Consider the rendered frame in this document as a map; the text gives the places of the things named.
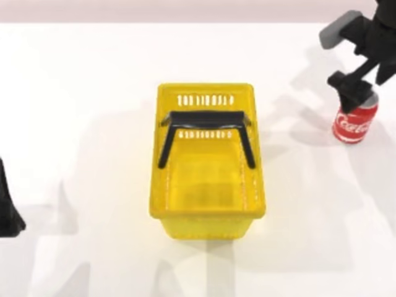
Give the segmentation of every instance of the soda can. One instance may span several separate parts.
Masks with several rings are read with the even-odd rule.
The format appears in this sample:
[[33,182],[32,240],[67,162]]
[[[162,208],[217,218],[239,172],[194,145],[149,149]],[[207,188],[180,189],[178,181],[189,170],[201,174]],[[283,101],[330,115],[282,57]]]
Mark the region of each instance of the soda can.
[[346,144],[361,142],[366,136],[377,110],[378,95],[375,93],[350,114],[345,114],[339,109],[332,127],[334,136]]

